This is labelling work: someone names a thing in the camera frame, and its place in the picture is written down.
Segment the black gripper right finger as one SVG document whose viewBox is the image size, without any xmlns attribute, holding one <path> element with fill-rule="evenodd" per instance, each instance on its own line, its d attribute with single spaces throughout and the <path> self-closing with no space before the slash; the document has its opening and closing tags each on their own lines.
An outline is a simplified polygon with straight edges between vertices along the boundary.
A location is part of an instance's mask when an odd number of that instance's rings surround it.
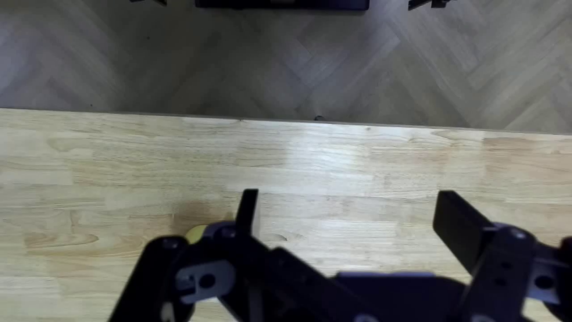
<svg viewBox="0 0 572 322">
<path fill-rule="evenodd" d="M 437 196 L 433 228 L 464 268 L 472 271 L 496 223 L 460 192 L 444 189 Z"/>
</svg>

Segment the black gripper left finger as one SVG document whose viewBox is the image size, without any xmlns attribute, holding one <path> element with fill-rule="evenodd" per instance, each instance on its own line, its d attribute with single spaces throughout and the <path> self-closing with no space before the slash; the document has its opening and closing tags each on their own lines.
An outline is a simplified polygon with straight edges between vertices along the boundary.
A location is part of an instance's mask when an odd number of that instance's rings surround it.
<svg viewBox="0 0 572 322">
<path fill-rule="evenodd" d="M 256 205 L 258 205 L 258 194 L 260 191 L 254 187 L 249 187 L 244 191 L 238 212 L 235 217 L 237 232 L 240 235 L 251 235 L 256 217 Z"/>
</svg>

